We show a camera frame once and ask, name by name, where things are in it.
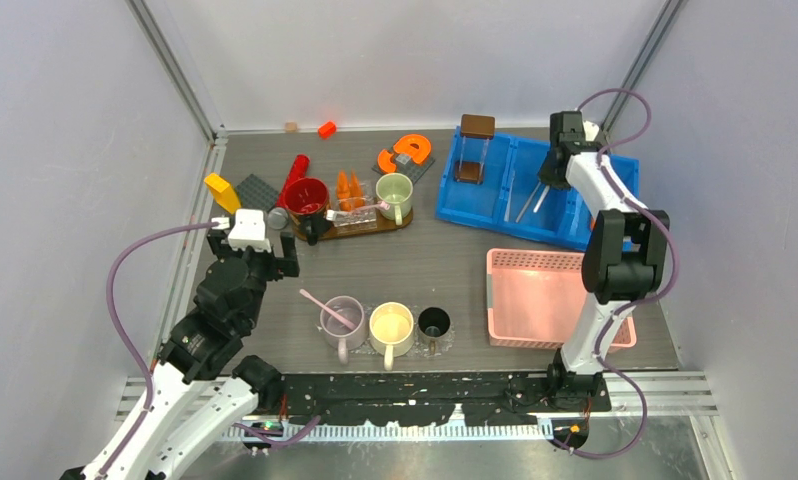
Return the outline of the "small red block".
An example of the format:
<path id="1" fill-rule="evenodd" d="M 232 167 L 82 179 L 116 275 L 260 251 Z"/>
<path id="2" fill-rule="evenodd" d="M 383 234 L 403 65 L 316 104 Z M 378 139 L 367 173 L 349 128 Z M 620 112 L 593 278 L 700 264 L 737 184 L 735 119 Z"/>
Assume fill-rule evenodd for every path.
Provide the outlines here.
<path id="1" fill-rule="evenodd" d="M 330 138 L 336 132 L 337 132 L 337 125 L 333 121 L 327 121 L 321 126 L 319 126 L 317 129 L 318 136 L 323 140 Z"/>

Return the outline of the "cream yellow mug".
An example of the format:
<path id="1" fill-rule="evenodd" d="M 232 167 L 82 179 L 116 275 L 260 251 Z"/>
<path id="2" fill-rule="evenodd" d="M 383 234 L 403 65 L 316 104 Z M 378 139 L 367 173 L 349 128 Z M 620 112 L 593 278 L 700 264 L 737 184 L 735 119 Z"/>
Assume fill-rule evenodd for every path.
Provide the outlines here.
<path id="1" fill-rule="evenodd" d="M 383 368 L 394 369 L 395 360 L 406 355 L 415 343 L 415 318 L 410 309 L 398 302 L 377 306 L 369 317 L 369 340 L 383 357 Z"/>

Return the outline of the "clear holder with brown lid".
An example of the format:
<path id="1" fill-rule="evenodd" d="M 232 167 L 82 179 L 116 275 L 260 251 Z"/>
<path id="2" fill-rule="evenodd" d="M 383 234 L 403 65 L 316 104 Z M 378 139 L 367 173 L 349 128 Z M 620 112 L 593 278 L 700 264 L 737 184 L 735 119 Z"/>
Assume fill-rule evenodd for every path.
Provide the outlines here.
<path id="1" fill-rule="evenodd" d="M 460 183 L 481 184 L 490 144 L 495 136 L 495 118 L 463 114 L 459 127 L 459 150 L 454 162 L 454 179 Z"/>

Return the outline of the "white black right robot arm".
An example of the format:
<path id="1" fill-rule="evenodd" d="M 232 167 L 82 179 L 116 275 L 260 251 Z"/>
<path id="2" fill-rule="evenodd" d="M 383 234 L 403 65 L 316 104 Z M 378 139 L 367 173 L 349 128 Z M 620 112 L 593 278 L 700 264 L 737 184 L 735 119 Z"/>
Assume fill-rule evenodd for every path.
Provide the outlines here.
<path id="1" fill-rule="evenodd" d="M 588 139 L 581 112 L 552 114 L 549 140 L 539 179 L 576 190 L 594 220 L 581 266 L 587 297 L 573 334 L 547 369 L 544 395 L 566 411 L 599 395 L 614 336 L 660 287 L 669 217 L 648 209 L 623 183 L 601 144 Z"/>

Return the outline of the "yellow toy block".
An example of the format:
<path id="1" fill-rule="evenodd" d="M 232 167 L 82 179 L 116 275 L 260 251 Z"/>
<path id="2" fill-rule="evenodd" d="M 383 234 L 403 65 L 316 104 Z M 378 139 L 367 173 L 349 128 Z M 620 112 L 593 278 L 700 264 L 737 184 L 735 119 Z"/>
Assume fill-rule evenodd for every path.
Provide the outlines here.
<path id="1" fill-rule="evenodd" d="M 204 185 L 211 193 L 215 203 L 229 214 L 235 214 L 242 207 L 234 186 L 217 173 L 204 178 Z"/>

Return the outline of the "beige grey toothbrush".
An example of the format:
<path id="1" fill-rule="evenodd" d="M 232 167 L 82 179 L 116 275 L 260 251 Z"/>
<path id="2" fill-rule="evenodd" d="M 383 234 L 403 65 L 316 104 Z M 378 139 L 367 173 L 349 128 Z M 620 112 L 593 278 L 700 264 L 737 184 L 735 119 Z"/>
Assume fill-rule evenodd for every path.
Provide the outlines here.
<path id="1" fill-rule="evenodd" d="M 542 186 L 542 184 L 541 184 L 541 183 L 537 183 L 537 184 L 535 185 L 534 189 L 533 189 L 533 190 L 531 191 L 531 193 L 528 195 L 528 197 L 527 197 L 526 201 L 525 201 L 525 202 L 524 202 L 524 204 L 522 205 L 522 207 L 521 207 L 521 209 L 520 209 L 520 211 L 519 211 L 519 213 L 518 213 L 518 215 L 517 215 L 517 218 L 516 218 L 516 223 L 519 223 L 519 222 L 522 220 L 522 218 L 523 218 L 523 216 L 525 215 L 526 211 L 528 210 L 528 208 L 531 206 L 531 204 L 532 204 L 532 202 L 533 202 L 533 197 L 534 197 L 534 196 L 537 194 L 537 192 L 540 190 L 540 187 L 541 187 L 541 186 Z"/>

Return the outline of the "dark grey studded baseplate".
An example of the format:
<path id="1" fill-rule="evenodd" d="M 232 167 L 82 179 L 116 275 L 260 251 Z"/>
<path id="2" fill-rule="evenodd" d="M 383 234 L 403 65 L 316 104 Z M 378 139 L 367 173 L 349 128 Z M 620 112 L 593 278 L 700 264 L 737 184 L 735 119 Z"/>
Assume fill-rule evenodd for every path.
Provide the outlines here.
<path id="1" fill-rule="evenodd" d="M 235 186 L 235 193 L 244 209 L 273 209 L 279 199 L 280 192 L 260 177 L 250 174 Z"/>

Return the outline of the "orange toothpaste tube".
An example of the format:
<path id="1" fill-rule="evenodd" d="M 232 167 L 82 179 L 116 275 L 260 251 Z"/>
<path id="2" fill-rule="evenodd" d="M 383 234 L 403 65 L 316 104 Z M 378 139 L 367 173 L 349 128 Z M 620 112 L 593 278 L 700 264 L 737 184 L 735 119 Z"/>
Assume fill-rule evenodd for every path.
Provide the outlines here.
<path id="1" fill-rule="evenodd" d="M 335 193 L 338 200 L 338 209 L 344 212 L 351 211 L 351 190 L 347 174 L 344 170 L 338 172 Z"/>
<path id="2" fill-rule="evenodd" d="M 354 170 L 350 171 L 349 178 L 349 210 L 356 210 L 366 205 L 363 188 Z"/>

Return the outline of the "grey baseplate with orange track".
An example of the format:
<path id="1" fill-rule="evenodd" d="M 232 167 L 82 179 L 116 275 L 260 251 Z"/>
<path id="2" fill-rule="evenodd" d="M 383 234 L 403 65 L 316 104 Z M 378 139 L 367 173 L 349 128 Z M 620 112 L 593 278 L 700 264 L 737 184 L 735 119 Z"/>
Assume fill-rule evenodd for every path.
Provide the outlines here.
<path id="1" fill-rule="evenodd" d="M 416 183 L 434 162 L 431 141 L 426 136 L 412 133 L 400 137 L 390 148 L 381 150 L 372 169 L 380 175 L 400 173 Z"/>

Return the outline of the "lilac translucent mug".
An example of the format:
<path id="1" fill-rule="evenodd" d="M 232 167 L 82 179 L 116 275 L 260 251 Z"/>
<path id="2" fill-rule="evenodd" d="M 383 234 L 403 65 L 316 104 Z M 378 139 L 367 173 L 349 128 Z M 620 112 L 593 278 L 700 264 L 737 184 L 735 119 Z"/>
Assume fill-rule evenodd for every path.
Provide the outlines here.
<path id="1" fill-rule="evenodd" d="M 325 310 L 320 311 L 323 337 L 336 350 L 339 362 L 347 365 L 350 352 L 361 347 L 369 337 L 365 310 L 357 299 L 350 296 L 334 297 L 326 302 L 326 306 L 352 324 L 349 327 Z"/>

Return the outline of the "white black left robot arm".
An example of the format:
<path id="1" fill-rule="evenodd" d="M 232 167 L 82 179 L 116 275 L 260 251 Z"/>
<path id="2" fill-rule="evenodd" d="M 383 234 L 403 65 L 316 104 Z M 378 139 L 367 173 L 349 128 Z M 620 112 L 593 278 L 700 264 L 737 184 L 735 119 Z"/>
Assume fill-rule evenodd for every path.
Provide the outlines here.
<path id="1" fill-rule="evenodd" d="M 214 383 L 256 328 L 268 284 L 299 275 L 295 239 L 281 234 L 275 255 L 262 210 L 239 209 L 202 226 L 216 260 L 192 309 L 172 328 L 156 367 L 142 369 L 145 390 L 117 433 L 63 478 L 178 479 L 235 422 L 280 405 L 282 375 L 256 355 Z"/>

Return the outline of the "pink plastic basket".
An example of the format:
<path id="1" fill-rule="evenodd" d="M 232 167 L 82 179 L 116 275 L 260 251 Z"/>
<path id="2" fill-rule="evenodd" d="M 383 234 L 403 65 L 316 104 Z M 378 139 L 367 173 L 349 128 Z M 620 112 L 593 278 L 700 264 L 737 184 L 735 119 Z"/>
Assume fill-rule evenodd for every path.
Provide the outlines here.
<path id="1" fill-rule="evenodd" d="M 489 343 L 555 350 L 574 333 L 587 292 L 581 253 L 493 248 L 486 254 Z"/>

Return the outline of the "light green mug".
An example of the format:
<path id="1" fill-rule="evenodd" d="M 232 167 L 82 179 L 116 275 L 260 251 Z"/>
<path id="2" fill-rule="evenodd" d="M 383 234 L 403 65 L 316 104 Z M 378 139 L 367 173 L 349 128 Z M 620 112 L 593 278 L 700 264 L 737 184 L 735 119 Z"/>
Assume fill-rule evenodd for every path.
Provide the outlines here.
<path id="1" fill-rule="evenodd" d="M 412 210 L 413 191 L 414 185 L 408 176 L 401 173 L 382 175 L 375 187 L 381 206 L 379 213 L 397 227 L 404 226 Z"/>

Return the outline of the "red glitter toy microphone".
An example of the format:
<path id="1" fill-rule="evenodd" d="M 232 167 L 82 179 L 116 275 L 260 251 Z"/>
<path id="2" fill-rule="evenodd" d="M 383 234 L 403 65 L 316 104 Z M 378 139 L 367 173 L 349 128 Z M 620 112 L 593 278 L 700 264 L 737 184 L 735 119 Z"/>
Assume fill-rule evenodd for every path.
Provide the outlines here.
<path id="1" fill-rule="evenodd" d="M 297 180 L 306 176 L 307 170 L 310 165 L 310 159 L 304 154 L 296 156 L 282 189 L 279 193 L 275 206 L 267 213 L 267 225 L 274 230 L 281 230 L 287 226 L 289 222 L 289 214 L 287 213 L 286 203 L 284 196 L 288 188 Z"/>

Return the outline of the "clear glass toothbrush holder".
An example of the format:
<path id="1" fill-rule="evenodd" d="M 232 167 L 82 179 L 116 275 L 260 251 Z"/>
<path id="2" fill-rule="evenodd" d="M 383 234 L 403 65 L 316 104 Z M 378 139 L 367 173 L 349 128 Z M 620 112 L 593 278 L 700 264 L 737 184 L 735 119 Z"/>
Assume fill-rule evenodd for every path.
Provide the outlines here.
<path id="1" fill-rule="evenodd" d="M 340 231 L 367 230 L 374 228 L 377 220 L 377 203 L 373 182 L 359 181 L 361 194 L 357 197 L 350 195 L 348 198 L 339 198 L 337 189 L 332 191 L 331 210 L 334 212 L 332 220 L 334 226 Z"/>

